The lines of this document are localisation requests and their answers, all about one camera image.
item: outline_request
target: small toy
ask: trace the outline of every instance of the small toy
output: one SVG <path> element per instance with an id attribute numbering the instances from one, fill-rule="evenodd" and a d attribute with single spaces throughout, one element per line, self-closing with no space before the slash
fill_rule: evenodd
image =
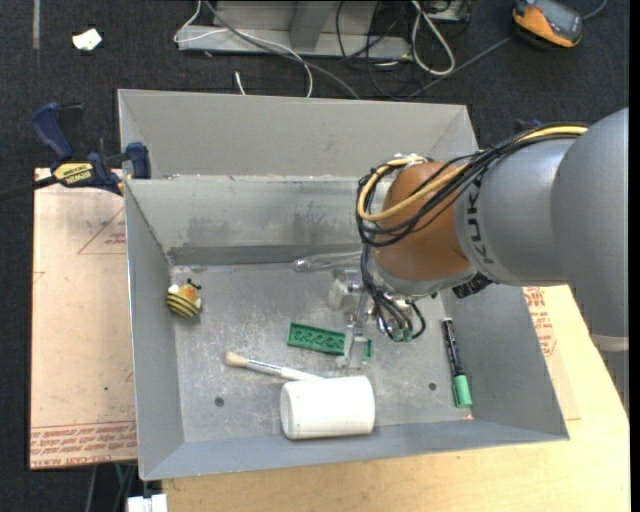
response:
<path id="1" fill-rule="evenodd" d="M 200 313 L 200 305 L 202 304 L 202 299 L 198 298 L 200 288 L 191 279 L 187 279 L 187 283 L 180 287 L 174 284 L 167 293 L 167 306 L 183 318 L 193 318 Z"/>

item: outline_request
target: black carpet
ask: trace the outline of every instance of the black carpet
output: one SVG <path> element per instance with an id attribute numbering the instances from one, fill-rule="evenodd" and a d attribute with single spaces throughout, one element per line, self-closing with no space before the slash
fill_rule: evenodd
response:
<path id="1" fill-rule="evenodd" d="M 564 3 L 581 13 L 600 0 Z M 34 167 L 48 166 L 52 152 L 36 138 L 31 114 L 52 100 L 82 102 L 84 141 L 107 154 L 119 151 L 119 88 L 303 96 L 305 73 L 276 56 L 180 53 L 176 29 L 195 2 L 40 0 L 39 50 L 33 48 L 34 2 L 3 0 L 0 14 L 0 190 L 29 183 Z M 452 46 L 460 64 L 513 34 L 510 0 L 476 0 L 468 28 Z M 469 106 L 481 147 L 513 133 L 517 120 L 595 122 L 629 105 L 630 1 L 610 0 L 589 20 L 573 49 L 537 49 L 512 39 L 459 73 L 433 83 L 407 101 Z M 101 46 L 82 54 L 74 32 L 95 25 Z M 313 58 L 347 82 L 363 99 L 393 101 L 372 84 L 362 64 Z M 390 74 L 376 78 L 398 88 Z M 337 84 L 315 74 L 315 97 L 345 98 Z M 33 202 L 23 196 L 0 203 L 0 510 L 84 510 L 92 468 L 28 471 L 29 367 Z M 119 481 L 113 467 L 96 476 L 92 510 L 111 510 Z"/>

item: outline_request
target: white plastic container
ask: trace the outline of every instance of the white plastic container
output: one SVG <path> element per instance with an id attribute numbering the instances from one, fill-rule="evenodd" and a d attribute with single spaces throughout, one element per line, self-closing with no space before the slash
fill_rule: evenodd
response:
<path id="1" fill-rule="evenodd" d="M 375 416 L 365 376 L 288 382 L 280 392 L 280 420 L 289 439 L 369 434 Z"/>

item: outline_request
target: green marker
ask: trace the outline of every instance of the green marker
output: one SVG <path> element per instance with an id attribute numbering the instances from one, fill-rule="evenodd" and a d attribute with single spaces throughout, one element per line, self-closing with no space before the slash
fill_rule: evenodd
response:
<path id="1" fill-rule="evenodd" d="M 467 376 L 462 369 L 460 363 L 460 355 L 456 346 L 456 337 L 453 332 L 453 320 L 445 318 L 442 320 L 442 330 L 444 332 L 444 342 L 451 363 L 451 372 L 453 373 L 453 395 L 456 400 L 456 407 L 471 407 L 471 391 L 469 390 L 469 382 Z"/>

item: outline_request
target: blue clamp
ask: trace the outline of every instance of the blue clamp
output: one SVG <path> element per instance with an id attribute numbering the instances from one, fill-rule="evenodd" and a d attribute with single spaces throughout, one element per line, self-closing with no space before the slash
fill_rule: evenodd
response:
<path id="1" fill-rule="evenodd" d="M 38 109 L 31 118 L 31 125 L 40 141 L 53 149 L 56 154 L 57 160 L 50 168 L 52 175 L 56 174 L 55 170 L 62 164 L 69 162 L 69 160 L 73 158 L 74 153 L 73 147 L 66 139 L 58 122 L 57 109 L 58 104 L 55 101 L 48 103 Z M 99 153 L 91 152 L 87 156 L 87 161 L 93 169 L 91 171 L 85 171 L 86 178 L 78 180 L 73 184 L 71 184 L 71 180 L 65 179 L 54 182 L 61 183 L 67 187 L 95 187 L 121 195 L 122 180 L 117 174 L 112 172 L 111 169 L 115 165 L 119 165 L 125 161 L 131 161 L 133 165 L 133 178 L 151 178 L 149 154 L 147 148 L 141 142 L 132 142 L 127 146 L 124 153 L 105 159 L 103 159 Z"/>

